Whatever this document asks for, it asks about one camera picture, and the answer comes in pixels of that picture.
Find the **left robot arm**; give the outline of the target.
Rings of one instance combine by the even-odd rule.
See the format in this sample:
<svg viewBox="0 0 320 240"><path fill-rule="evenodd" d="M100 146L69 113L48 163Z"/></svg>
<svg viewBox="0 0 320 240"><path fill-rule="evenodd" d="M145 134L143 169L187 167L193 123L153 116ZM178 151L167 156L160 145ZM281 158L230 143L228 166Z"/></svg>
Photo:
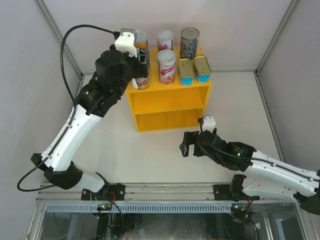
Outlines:
<svg viewBox="0 0 320 240"><path fill-rule="evenodd" d="M109 196L108 181L99 173L89 172L73 162L73 156L91 129L121 100L132 79L148 75L147 50L139 48L138 56L109 49L95 61L96 71L75 98L75 109L54 141L31 161L44 172L53 186L64 190L73 187L92 192L98 200Z"/></svg>

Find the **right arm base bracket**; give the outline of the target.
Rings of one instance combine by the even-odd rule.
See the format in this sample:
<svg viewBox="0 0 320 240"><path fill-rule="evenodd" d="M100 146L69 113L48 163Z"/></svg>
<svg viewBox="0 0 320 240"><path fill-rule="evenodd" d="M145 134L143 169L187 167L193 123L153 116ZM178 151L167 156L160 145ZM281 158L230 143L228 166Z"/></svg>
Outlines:
<svg viewBox="0 0 320 240"><path fill-rule="evenodd" d="M258 195L250 196L244 193L244 188L241 187L231 187L231 184L214 184L213 185L214 199L216 201L248 201L260 200Z"/></svg>

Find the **black cylindrical can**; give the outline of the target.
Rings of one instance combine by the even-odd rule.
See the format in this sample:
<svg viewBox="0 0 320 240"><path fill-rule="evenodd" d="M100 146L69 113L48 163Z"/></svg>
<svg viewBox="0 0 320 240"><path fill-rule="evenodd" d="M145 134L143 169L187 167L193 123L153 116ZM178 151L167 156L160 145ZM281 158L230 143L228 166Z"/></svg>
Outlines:
<svg viewBox="0 0 320 240"><path fill-rule="evenodd" d="M180 58L193 59L198 50L200 32L194 27L186 27L180 32Z"/></svg>

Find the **gold rectangular tin blue label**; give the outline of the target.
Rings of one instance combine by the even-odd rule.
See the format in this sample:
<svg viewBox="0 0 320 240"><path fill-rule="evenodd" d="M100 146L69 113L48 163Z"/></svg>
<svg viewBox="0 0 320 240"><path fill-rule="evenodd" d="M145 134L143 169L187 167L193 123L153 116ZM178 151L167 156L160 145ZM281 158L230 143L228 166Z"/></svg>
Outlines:
<svg viewBox="0 0 320 240"><path fill-rule="evenodd" d="M207 83L212 73L207 58L204 55L196 56L193 62L196 69L196 81L198 83Z"/></svg>

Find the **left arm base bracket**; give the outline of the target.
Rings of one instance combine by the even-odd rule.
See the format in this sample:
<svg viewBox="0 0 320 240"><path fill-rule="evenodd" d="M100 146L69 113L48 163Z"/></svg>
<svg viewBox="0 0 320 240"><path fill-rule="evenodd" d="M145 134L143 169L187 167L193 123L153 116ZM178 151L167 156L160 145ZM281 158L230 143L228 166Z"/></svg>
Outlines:
<svg viewBox="0 0 320 240"><path fill-rule="evenodd" d="M82 201L102 201L102 200L110 200L110 201L123 201L125 198L126 186L121 183L115 184L107 184L102 187L102 189L98 192L91 192L88 189L83 189L81 193Z"/></svg>

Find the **red white labelled can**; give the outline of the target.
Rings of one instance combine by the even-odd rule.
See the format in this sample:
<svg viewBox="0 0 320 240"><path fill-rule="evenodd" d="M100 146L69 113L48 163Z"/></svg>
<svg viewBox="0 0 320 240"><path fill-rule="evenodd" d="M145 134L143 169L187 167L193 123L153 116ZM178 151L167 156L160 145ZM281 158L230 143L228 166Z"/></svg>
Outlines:
<svg viewBox="0 0 320 240"><path fill-rule="evenodd" d="M173 50L161 50L157 54L159 81L163 85L171 85L175 81L176 54Z"/></svg>

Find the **orange can with spoon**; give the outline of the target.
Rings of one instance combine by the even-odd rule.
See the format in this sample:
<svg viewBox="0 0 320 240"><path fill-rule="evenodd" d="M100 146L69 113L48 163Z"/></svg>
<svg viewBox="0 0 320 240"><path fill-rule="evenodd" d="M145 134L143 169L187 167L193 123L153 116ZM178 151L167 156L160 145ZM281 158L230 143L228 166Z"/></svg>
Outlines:
<svg viewBox="0 0 320 240"><path fill-rule="evenodd" d="M150 86L150 78L149 77L140 77L140 78L135 78L137 85L138 85L138 90L144 90L147 89Z"/></svg>

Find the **white lidded pink can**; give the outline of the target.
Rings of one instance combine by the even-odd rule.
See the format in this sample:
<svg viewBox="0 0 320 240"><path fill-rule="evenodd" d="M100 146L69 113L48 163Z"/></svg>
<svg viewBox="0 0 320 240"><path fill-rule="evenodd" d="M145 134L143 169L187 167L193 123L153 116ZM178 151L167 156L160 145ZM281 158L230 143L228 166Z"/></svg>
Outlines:
<svg viewBox="0 0 320 240"><path fill-rule="evenodd" d="M161 30L157 34L157 50L173 50L174 33L171 30Z"/></svg>

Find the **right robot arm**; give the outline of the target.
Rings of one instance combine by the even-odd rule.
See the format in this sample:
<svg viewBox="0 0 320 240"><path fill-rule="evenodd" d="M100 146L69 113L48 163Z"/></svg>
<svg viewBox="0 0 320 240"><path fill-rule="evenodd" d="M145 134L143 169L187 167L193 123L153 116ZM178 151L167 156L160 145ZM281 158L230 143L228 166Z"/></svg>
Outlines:
<svg viewBox="0 0 320 240"><path fill-rule="evenodd" d="M183 157L194 146L195 157L206 156L216 164L235 171L229 193L236 202L279 199L299 204L308 213L320 213L320 172L306 170L273 159L242 142L226 142L217 131L187 131L179 149Z"/></svg>

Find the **white lidded yellow can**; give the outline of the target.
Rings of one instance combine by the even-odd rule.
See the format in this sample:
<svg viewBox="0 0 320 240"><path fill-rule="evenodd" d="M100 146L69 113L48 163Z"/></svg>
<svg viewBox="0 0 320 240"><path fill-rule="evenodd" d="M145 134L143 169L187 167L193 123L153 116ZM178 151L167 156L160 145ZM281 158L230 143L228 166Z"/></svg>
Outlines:
<svg viewBox="0 0 320 240"><path fill-rule="evenodd" d="M148 36L144 31L136 30L135 46L139 49L146 49L147 63L150 68L150 53Z"/></svg>

